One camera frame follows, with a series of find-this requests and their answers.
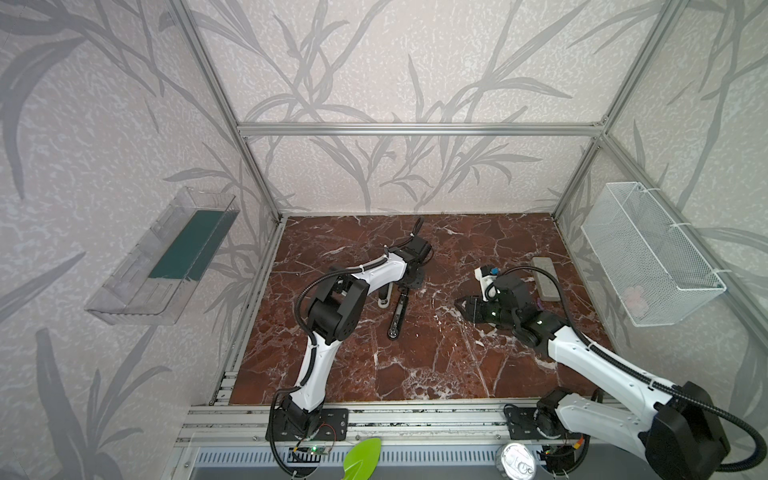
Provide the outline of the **black stapler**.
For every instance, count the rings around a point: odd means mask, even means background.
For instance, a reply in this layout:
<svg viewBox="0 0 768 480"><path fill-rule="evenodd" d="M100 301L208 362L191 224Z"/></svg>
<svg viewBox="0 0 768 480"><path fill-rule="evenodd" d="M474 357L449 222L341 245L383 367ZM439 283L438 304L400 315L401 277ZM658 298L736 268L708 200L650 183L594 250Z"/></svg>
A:
<svg viewBox="0 0 768 480"><path fill-rule="evenodd" d="M397 340L401 334L409 304L410 289L408 287L400 287L399 292L398 302L387 330L387 338L392 341Z"/></svg>

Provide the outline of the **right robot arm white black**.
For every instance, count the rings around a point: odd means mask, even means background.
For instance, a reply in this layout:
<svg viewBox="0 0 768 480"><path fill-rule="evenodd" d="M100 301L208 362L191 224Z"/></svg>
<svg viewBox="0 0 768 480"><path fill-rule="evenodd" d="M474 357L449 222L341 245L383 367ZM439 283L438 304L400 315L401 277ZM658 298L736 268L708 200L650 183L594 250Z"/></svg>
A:
<svg viewBox="0 0 768 480"><path fill-rule="evenodd" d="M454 302L462 319L510 331L524 346L576 371L612 396L585 398L557 387L541 397L534 413L507 408L510 425L561 440L579 434L595 437L645 460L662 479L708 479L759 466L767 443L757 429L713 405L698 385L674 384L632 365L586 337L570 313L541 309L515 269L481 268L479 295Z"/></svg>

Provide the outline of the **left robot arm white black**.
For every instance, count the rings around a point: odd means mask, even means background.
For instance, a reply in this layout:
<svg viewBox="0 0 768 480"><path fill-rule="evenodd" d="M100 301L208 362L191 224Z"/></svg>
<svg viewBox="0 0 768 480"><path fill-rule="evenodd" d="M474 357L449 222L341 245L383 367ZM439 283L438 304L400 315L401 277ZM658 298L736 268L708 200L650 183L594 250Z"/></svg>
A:
<svg viewBox="0 0 768 480"><path fill-rule="evenodd" d="M432 245L412 234L370 262L329 271L299 294L294 314L307 346L284 409L310 414L322 408L336 353L356 329L368 296L391 287L417 288L431 253Z"/></svg>

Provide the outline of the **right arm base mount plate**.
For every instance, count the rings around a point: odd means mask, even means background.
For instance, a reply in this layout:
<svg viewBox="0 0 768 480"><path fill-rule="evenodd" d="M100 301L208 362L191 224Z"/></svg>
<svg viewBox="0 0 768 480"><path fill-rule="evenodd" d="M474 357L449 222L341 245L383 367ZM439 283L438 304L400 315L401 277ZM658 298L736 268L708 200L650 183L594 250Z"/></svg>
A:
<svg viewBox="0 0 768 480"><path fill-rule="evenodd" d="M504 405L503 415L511 440L541 440L544 438L535 419L536 411L535 407Z"/></svg>

